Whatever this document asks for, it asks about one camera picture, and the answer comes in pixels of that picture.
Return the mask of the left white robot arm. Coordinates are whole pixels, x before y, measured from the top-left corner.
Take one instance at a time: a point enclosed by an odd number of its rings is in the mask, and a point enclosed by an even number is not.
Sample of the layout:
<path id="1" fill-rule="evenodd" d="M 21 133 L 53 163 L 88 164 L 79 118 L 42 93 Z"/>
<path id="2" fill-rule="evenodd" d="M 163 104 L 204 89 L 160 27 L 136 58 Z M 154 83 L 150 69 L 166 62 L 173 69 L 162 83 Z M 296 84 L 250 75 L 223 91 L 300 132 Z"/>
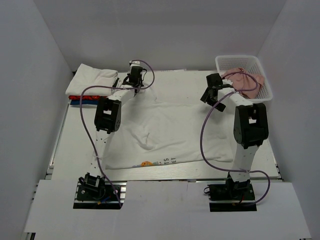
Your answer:
<path id="1" fill-rule="evenodd" d="M 143 74 L 145 70 L 141 61 L 134 60 L 129 63 L 130 72 L 124 78 L 120 87 L 117 87 L 110 96 L 98 100 L 94 116 L 96 131 L 105 131 L 108 135 L 106 146 L 111 142 L 111 137 L 121 125 L 122 106 L 134 98 L 144 88 Z"/>

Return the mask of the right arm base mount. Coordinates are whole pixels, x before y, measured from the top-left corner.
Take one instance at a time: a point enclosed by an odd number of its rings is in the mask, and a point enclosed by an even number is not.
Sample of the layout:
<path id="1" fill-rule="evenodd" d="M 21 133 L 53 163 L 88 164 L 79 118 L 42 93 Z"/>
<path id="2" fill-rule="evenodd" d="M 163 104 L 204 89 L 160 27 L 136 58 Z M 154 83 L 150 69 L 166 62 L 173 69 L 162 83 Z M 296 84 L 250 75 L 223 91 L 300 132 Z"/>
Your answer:
<path id="1" fill-rule="evenodd" d="M 209 184 L 203 193 L 208 195 L 209 210 L 212 213 L 256 212 L 257 204 L 251 181 L 233 181 Z"/>

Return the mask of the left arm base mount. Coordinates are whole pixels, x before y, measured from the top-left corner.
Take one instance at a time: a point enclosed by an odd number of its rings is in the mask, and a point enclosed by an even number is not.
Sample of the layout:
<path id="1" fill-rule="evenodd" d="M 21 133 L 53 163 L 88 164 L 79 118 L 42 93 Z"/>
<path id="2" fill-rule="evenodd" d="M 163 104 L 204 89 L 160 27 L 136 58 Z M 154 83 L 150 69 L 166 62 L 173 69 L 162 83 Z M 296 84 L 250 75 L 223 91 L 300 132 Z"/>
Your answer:
<path id="1" fill-rule="evenodd" d="M 77 182 L 73 208 L 76 210 L 119 210 L 124 203 L 126 184 L 110 183 L 101 176 L 90 173 Z"/>

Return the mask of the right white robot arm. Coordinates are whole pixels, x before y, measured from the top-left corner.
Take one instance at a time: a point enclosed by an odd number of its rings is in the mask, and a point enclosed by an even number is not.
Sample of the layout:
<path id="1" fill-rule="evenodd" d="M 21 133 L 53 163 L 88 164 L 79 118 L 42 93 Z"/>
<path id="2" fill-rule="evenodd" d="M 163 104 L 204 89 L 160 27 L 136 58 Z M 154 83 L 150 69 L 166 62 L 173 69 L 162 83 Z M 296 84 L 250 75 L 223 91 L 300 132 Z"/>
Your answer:
<path id="1" fill-rule="evenodd" d="M 223 112 L 226 109 L 234 112 L 233 137 L 236 149 L 232 168 L 224 169 L 211 163 L 208 164 L 214 169 L 228 173 L 228 178 L 232 183 L 225 187 L 225 192 L 233 200 L 243 195 L 242 184 L 250 181 L 250 171 L 255 154 L 269 136 L 266 106 L 263 103 L 252 103 L 241 95 L 243 92 L 255 91 L 259 84 L 252 75 L 240 71 L 238 73 L 251 78 L 254 87 L 236 90 L 230 84 L 224 83 L 220 74 L 212 73 L 206 77 L 207 88 L 200 98 L 203 103 L 212 106 L 200 131 L 200 153 L 205 162 L 208 160 L 204 154 L 203 137 L 211 113 L 213 110 Z"/>

